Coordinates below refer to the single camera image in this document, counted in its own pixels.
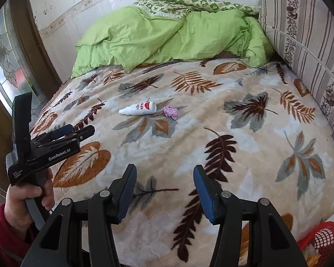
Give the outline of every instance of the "green bedding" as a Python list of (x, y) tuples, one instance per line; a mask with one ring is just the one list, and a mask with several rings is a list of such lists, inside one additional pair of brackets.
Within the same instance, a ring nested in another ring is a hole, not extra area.
[(215, 0), (139, 0), (95, 22), (76, 44), (73, 77), (102, 65), (130, 72), (141, 63), (212, 58), (230, 51), (250, 67), (273, 48), (258, 21), (259, 7)]

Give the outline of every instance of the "white bottle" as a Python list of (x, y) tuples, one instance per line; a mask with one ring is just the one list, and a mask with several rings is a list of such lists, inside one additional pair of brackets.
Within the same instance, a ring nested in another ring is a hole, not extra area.
[(149, 101), (125, 107), (124, 109), (120, 109), (119, 113), (126, 115), (146, 115), (146, 114), (155, 114), (156, 111), (157, 111), (156, 103)]

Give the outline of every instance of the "silver bolt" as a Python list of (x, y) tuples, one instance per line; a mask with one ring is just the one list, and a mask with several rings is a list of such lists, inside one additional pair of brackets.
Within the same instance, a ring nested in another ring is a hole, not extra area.
[(108, 190), (103, 190), (100, 192), (100, 196), (105, 198), (110, 195), (110, 192)]
[(262, 198), (260, 200), (260, 203), (263, 204), (264, 206), (267, 206), (270, 203), (270, 201), (268, 199), (266, 199), (266, 198)]
[(65, 198), (62, 200), (62, 205), (63, 206), (68, 206), (70, 204), (71, 199), (70, 198)]
[(229, 191), (222, 191), (222, 197), (223, 198), (230, 198), (232, 194)]

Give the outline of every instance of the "stained glass window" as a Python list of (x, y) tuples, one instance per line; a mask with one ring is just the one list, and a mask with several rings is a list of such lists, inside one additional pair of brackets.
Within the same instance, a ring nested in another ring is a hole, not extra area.
[(32, 92), (33, 123), (48, 99), (37, 85), (17, 42), (10, 13), (10, 1), (0, 9), (0, 100), (12, 114), (15, 96)]

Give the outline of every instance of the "red mesh basket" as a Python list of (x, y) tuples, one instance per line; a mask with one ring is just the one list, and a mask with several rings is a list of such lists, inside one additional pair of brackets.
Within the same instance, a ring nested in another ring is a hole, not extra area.
[(301, 251), (309, 244), (318, 249), (318, 254), (321, 255), (314, 267), (322, 267), (334, 251), (334, 222), (325, 222), (318, 225), (304, 239), (298, 242)]

